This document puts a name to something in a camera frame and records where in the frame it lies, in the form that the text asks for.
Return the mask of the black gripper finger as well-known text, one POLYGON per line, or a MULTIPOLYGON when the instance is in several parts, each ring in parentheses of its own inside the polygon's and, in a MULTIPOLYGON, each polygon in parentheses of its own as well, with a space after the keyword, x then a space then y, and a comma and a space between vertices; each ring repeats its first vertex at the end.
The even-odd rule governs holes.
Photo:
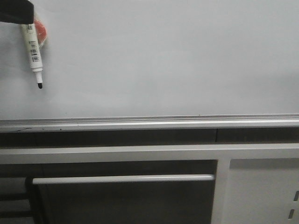
POLYGON ((34 22, 34 5, 29 0, 0 0, 0 21, 15 24, 34 22))

